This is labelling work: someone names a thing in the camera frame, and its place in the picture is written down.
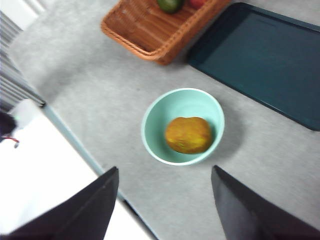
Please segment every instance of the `basket rim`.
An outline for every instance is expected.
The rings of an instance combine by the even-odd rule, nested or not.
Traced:
[[[125,48],[131,50],[134,54],[138,55],[139,57],[143,57],[147,60],[156,60],[158,58],[163,57],[167,53],[167,49],[170,46],[174,46],[177,42],[181,40],[184,36],[185,32],[193,26],[193,23],[197,22],[201,17],[208,11],[212,5],[215,5],[219,0],[207,0],[204,5],[196,10],[196,12],[190,16],[180,27],[179,29],[170,36],[170,38],[159,48],[154,51],[146,51],[142,49],[137,44],[127,40],[123,36],[119,35],[115,31],[111,30],[106,23],[106,19],[113,14],[118,8],[121,7],[122,4],[125,4],[125,0],[120,0],[102,19],[101,21],[101,30],[103,33],[108,35],[109,37],[113,38],[114,40],[118,40]]]

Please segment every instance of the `floor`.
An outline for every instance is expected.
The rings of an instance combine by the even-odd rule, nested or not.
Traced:
[[[0,143],[0,233],[9,233],[65,201],[97,178],[32,101],[12,113],[20,144]],[[105,239],[154,239],[117,199]]]

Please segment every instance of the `basket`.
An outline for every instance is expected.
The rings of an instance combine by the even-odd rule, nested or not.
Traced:
[[[167,14],[156,0],[120,0],[101,30],[138,57],[167,65],[229,1],[207,0],[196,10],[186,0],[177,13]]]

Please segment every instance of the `dark green tray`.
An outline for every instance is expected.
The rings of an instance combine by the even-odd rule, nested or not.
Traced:
[[[320,131],[319,26],[235,3],[193,46],[188,63]]]

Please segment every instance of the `black object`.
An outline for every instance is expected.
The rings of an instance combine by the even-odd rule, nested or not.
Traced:
[[[1,240],[103,240],[119,185],[116,167]]]
[[[320,27],[231,5],[190,50],[194,68],[320,131]]]
[[[265,200],[220,167],[212,168],[211,182],[228,240],[320,240],[320,231]]]
[[[15,119],[7,113],[0,111],[0,143],[17,127]]]

